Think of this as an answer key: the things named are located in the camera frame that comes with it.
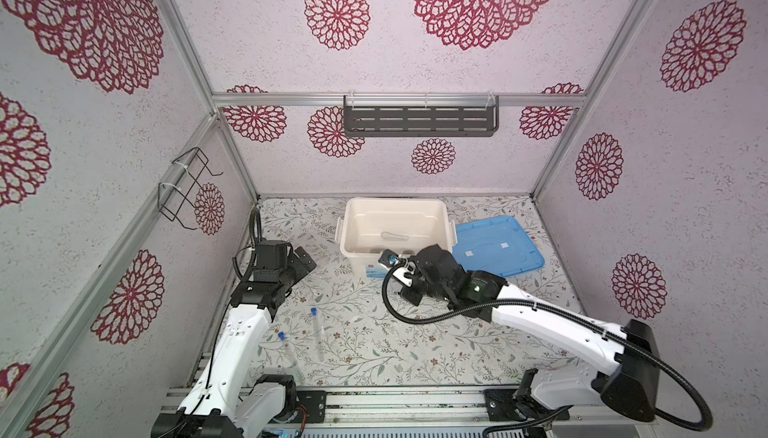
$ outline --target blue plastic lid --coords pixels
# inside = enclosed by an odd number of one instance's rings
[[[538,270],[544,257],[511,216],[456,226],[453,257],[467,271],[482,270],[506,278]]]

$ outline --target wire rack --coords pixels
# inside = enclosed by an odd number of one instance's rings
[[[196,160],[202,164],[200,167],[200,170],[193,174],[190,171],[190,168],[193,167],[193,165],[196,163]],[[181,218],[179,217],[179,212],[181,211],[182,207],[184,206],[184,203],[189,203],[192,208],[195,208],[195,205],[192,201],[189,200],[189,194],[192,193],[192,190],[195,189],[195,186],[198,188],[202,188],[203,185],[200,184],[198,181],[200,178],[200,175],[203,174],[203,172],[208,172],[211,176],[221,176],[224,174],[224,172],[221,173],[213,173],[210,168],[208,168],[208,157],[206,156],[205,152],[201,150],[198,147],[190,148],[186,152],[182,153],[176,159],[174,159],[171,163],[177,164],[181,166],[184,169],[184,173],[179,176],[176,183],[168,183],[168,182],[162,182],[158,183],[158,210],[160,213],[162,213],[163,216],[168,218],[171,222],[179,222],[179,224],[186,228],[187,230],[197,230],[197,228],[192,228],[184,224],[184,222],[181,221]],[[179,187],[179,183],[181,183],[181,180],[184,176],[189,176],[192,178],[192,183],[190,183],[189,188],[187,191],[183,190]],[[170,189],[170,193],[168,193],[165,196],[165,199],[163,199],[163,194],[165,194],[166,190]],[[175,210],[168,208],[168,202],[176,195],[178,194],[181,196],[181,202],[176,207]]]

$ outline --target bin handle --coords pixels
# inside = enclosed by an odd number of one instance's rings
[[[456,235],[456,220],[451,220],[451,237],[453,238],[453,243],[451,246],[454,246],[456,243],[458,243],[458,236]]]
[[[341,243],[341,241],[340,241],[341,240],[341,228],[342,228],[343,223],[344,223],[344,220],[342,220],[340,218],[338,218],[336,220],[336,232],[333,235],[333,241],[335,241],[337,243]]]

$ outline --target table surface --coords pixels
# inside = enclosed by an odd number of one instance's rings
[[[539,298],[582,313],[573,287],[552,249],[531,199],[440,198],[456,224],[508,215],[531,236],[546,261],[543,268],[510,277]],[[411,326],[384,308],[379,279],[354,276],[333,241],[348,198],[271,198],[261,208],[264,238],[304,247],[317,268],[293,288],[262,339],[250,366],[250,384],[262,374],[292,374],[303,386],[414,386],[518,384],[529,368],[559,368],[578,360],[523,331],[480,319],[455,317]],[[416,308],[394,294],[406,315],[444,313],[444,302],[425,298]],[[317,308],[319,318],[312,316]],[[283,332],[285,340],[279,338]]]

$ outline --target black hose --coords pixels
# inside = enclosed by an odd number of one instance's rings
[[[645,348],[639,347],[634,343],[631,343],[627,341],[626,339],[618,336],[617,334],[613,334],[609,331],[606,331],[605,328],[602,328],[594,323],[592,323],[590,320],[586,320],[585,318],[579,317],[577,315],[571,314],[567,311],[561,310],[560,308],[557,308],[555,306],[552,306],[550,304],[546,303],[537,303],[531,300],[520,300],[517,298],[504,298],[501,300],[489,300],[484,301],[482,303],[476,303],[469,305],[464,308],[459,308],[457,310],[449,311],[444,314],[439,314],[435,317],[430,318],[408,318],[400,313],[397,312],[392,307],[392,304],[389,303],[389,297],[386,294],[387,291],[387,285],[389,284],[389,280],[392,279],[392,276],[395,273],[395,270],[398,268],[401,268],[404,266],[404,262],[400,261],[395,266],[389,269],[386,276],[384,277],[384,282],[382,283],[382,300],[384,301],[384,306],[387,308],[390,314],[392,314],[393,317],[397,318],[398,320],[408,323],[408,324],[432,324],[437,323],[438,321],[443,321],[448,318],[453,318],[455,316],[459,316],[462,313],[466,313],[467,311],[473,311],[473,310],[479,310],[481,308],[487,308],[487,307],[497,307],[497,306],[518,306],[518,307],[527,307],[527,308],[535,308],[537,310],[547,311],[552,314],[556,314],[559,317],[565,318],[566,320],[570,320],[576,324],[580,324],[584,328],[587,328],[590,331],[593,331],[600,336],[603,336],[615,343],[619,343],[625,348],[629,348],[630,350],[637,353],[641,358],[646,360],[648,363],[652,364],[653,366],[656,366],[658,369],[665,372],[670,378],[675,380],[678,385],[682,386],[683,390],[685,390],[686,393],[688,393],[688,396],[691,397],[691,399],[696,403],[696,406],[699,408],[699,412],[701,412],[701,420],[698,422],[693,421],[687,421],[683,420],[681,418],[678,418],[674,415],[668,414],[665,411],[656,409],[656,416],[659,418],[664,418],[666,421],[681,426],[683,428],[686,428],[688,430],[693,431],[706,431],[709,428],[712,427],[713,423],[713,417],[712,412],[710,411],[709,405],[706,404],[706,401],[702,397],[702,395],[698,392],[696,388],[688,380],[685,379],[685,377],[679,373],[672,367],[663,362],[660,358],[657,358],[656,356],[653,356],[651,353],[646,351]]]
[[[250,260],[248,260],[248,266],[244,273],[240,272],[240,264],[237,263],[237,256],[232,257],[232,264],[235,267],[235,274],[241,280],[248,279],[250,274],[254,271],[254,265],[256,264],[256,243],[262,241],[261,238],[261,213],[258,208],[254,208],[250,211],[248,217],[248,234],[250,236]]]
[[[571,406],[572,405],[561,406],[557,408],[555,411],[553,411],[552,413],[546,415],[544,418],[539,418],[538,420],[523,421],[521,423],[516,423],[511,425],[489,426],[488,428],[482,431],[482,438],[488,438],[489,434],[496,433],[497,431],[524,430],[525,428],[530,428],[531,426],[543,425],[547,422],[553,421],[555,418],[558,417],[559,414],[563,413]]]

